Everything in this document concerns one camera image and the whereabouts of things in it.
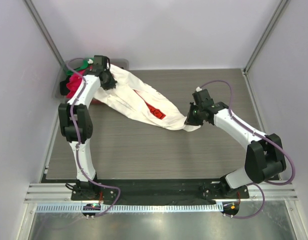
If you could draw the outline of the white t shirt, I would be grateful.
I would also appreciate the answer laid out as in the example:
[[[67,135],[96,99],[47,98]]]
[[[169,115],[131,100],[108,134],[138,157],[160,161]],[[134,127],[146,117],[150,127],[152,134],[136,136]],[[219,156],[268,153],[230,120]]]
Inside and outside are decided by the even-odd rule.
[[[112,65],[110,72],[117,81],[110,90],[99,88],[94,98],[129,119],[170,131],[192,132],[201,126],[186,125],[186,116],[164,95],[141,81],[131,72]]]

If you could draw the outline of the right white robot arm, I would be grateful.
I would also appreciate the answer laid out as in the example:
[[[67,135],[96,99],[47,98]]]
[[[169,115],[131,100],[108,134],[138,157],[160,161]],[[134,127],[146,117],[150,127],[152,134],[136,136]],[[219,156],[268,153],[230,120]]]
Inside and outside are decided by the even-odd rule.
[[[222,102],[207,107],[191,102],[185,124],[214,125],[235,139],[246,151],[244,166],[220,178],[219,191],[230,198],[238,189],[249,184],[259,184],[286,170],[286,160],[280,151],[282,141],[276,134],[267,135],[242,121]]]

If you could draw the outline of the left aluminium post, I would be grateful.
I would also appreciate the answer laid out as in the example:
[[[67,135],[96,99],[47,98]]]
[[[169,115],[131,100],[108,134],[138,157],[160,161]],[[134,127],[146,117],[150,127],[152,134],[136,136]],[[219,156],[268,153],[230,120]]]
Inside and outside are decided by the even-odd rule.
[[[48,47],[50,48],[53,56],[57,60],[60,67],[65,66],[65,61],[61,56],[59,49],[57,48],[48,28],[46,27],[43,19],[41,18],[40,13],[38,12],[36,6],[34,5],[32,0],[23,0],[22,1],[26,6],[29,14],[31,15],[32,19],[34,20],[35,24],[37,25],[40,33],[42,34],[43,38],[45,39]]]

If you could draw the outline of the aluminium rail frame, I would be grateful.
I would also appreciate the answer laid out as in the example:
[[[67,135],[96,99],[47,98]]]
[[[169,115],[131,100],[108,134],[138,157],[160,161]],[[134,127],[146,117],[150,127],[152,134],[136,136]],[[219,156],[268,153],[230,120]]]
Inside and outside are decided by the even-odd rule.
[[[150,187],[149,184],[141,186],[138,183],[123,185],[120,187],[120,205],[168,205],[176,201],[189,201],[194,199],[207,199],[209,201],[220,202],[241,199],[242,201],[261,201],[265,197],[268,201],[291,200],[297,201],[297,194],[291,184],[275,186],[262,183],[258,187],[255,185],[243,186],[232,193],[221,193],[217,189],[217,183],[210,185],[204,183],[199,186],[197,183],[182,183],[180,187],[176,184]],[[65,201],[95,201],[99,195],[85,196],[71,187],[58,183],[38,183],[31,184],[25,195],[26,203],[52,203]]]

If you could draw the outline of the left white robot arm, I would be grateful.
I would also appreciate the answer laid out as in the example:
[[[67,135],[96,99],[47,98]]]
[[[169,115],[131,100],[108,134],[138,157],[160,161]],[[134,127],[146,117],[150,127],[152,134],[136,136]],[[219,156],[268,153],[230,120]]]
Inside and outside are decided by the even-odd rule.
[[[118,187],[97,182],[90,149],[94,128],[89,106],[99,88],[113,89],[117,81],[110,72],[111,63],[108,57],[95,56],[87,62],[90,67],[84,73],[79,73],[69,63],[66,64],[68,70],[81,78],[81,83],[73,97],[58,107],[61,134],[72,149],[77,170],[72,198],[116,202],[121,190]]]

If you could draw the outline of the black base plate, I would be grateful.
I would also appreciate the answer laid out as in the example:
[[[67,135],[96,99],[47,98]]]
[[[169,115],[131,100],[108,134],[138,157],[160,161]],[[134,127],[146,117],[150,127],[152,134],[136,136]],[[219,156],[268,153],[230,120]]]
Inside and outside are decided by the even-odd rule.
[[[74,184],[65,186],[72,191],[71,199],[104,200],[107,203],[114,200],[120,188],[121,202],[153,200],[157,205],[163,201],[169,203],[181,200],[218,200],[218,199],[248,199],[247,186],[230,190],[217,178],[208,179],[103,179],[99,185],[76,180]]]

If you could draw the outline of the aluminium post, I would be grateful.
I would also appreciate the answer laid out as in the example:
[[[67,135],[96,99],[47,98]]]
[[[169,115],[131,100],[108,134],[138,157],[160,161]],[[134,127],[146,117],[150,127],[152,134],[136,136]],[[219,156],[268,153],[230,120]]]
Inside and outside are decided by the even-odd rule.
[[[257,42],[256,47],[254,48],[249,60],[247,61],[246,66],[242,69],[244,75],[247,75],[250,69],[252,68],[255,60],[257,59],[258,55],[260,54],[262,48],[266,44],[267,40],[269,39],[270,35],[274,31],[277,23],[279,22],[280,18],[282,17],[285,9],[289,5],[290,0],[280,0],[276,9],[274,10],[265,30],[263,31],[259,41]]]
[[[31,15],[32,19],[34,20],[35,24],[37,25],[40,33],[42,34],[43,38],[45,39],[48,47],[50,48],[53,56],[57,60],[60,67],[65,66],[65,61],[61,56],[59,49],[57,48],[48,28],[46,27],[43,19],[41,18],[40,13],[38,12],[36,6],[34,5],[32,0],[23,0],[22,1],[26,6],[29,14]]]

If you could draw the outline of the right aluminium post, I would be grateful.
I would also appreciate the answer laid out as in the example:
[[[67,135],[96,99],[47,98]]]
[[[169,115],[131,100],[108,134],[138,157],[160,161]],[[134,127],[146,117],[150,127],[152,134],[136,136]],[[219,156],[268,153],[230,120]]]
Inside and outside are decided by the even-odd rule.
[[[285,9],[289,5],[290,0],[280,0],[276,9],[274,10],[265,30],[263,31],[259,41],[257,42],[256,47],[254,48],[249,60],[247,61],[246,66],[242,69],[244,75],[247,75],[250,69],[252,68],[255,60],[257,59],[258,55],[260,54],[262,48],[266,44],[267,40],[269,39],[270,35],[274,31],[277,23],[279,22],[280,18],[282,17]]]

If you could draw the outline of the green t shirt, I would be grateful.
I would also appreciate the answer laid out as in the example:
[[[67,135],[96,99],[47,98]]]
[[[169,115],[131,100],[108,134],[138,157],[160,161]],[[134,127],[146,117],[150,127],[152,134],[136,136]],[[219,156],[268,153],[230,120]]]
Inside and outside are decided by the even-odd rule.
[[[72,76],[75,72],[83,71],[94,63],[94,58],[74,58],[66,62],[66,75]]]

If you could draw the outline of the pink t shirt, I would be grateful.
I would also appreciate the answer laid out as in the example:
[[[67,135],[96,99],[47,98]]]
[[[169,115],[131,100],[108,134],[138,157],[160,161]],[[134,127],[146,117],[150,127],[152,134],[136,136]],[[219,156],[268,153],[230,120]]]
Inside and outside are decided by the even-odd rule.
[[[67,88],[69,89],[69,94],[66,96],[67,99],[71,99],[75,95],[81,83],[82,83],[82,77],[77,73],[74,73],[69,77],[69,83],[67,84]]]

